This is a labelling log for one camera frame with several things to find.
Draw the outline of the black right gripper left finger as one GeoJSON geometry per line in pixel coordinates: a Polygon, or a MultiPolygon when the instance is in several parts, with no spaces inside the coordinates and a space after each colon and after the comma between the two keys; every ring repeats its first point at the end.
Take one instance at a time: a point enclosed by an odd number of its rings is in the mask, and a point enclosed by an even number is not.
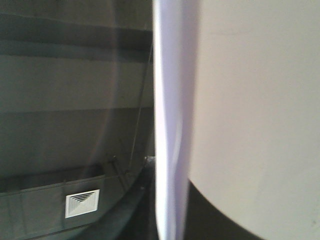
{"type": "Polygon", "coordinates": [[[72,227],[61,240],[157,240],[155,214],[155,156],[143,168],[125,195],[93,223],[72,227]]]}

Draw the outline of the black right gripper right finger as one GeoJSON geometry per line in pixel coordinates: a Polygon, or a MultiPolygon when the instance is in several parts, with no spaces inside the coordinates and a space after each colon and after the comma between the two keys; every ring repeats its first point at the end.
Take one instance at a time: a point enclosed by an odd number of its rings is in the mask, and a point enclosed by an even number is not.
{"type": "Polygon", "coordinates": [[[184,239],[260,240],[261,238],[225,216],[190,182],[184,239]]]}

